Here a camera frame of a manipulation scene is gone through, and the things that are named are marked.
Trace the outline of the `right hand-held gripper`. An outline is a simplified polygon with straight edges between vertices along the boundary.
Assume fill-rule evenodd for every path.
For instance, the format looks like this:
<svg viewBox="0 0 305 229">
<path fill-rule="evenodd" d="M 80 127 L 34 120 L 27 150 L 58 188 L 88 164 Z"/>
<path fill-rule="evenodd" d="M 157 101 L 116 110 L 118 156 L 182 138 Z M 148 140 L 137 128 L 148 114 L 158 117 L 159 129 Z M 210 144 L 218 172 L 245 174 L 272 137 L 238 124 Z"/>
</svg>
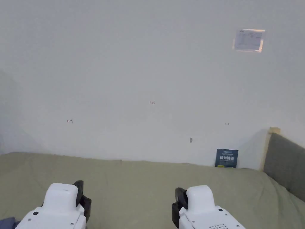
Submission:
<svg viewBox="0 0 305 229">
<path fill-rule="evenodd" d="M 226 209 L 215 205 L 207 185 L 175 189 L 171 219 L 178 229 L 244 229 Z"/>
</svg>

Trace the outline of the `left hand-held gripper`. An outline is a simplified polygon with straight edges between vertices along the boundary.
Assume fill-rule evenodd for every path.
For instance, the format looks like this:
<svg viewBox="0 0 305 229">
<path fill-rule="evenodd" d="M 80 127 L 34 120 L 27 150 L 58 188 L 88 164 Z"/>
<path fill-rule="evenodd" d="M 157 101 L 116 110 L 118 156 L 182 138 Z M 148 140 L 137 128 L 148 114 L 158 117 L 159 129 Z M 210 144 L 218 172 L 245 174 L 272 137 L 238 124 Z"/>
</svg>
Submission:
<svg viewBox="0 0 305 229">
<path fill-rule="evenodd" d="M 86 229 L 92 200 L 83 195 L 84 181 L 53 183 L 43 204 L 28 212 L 17 229 Z"/>
</svg>

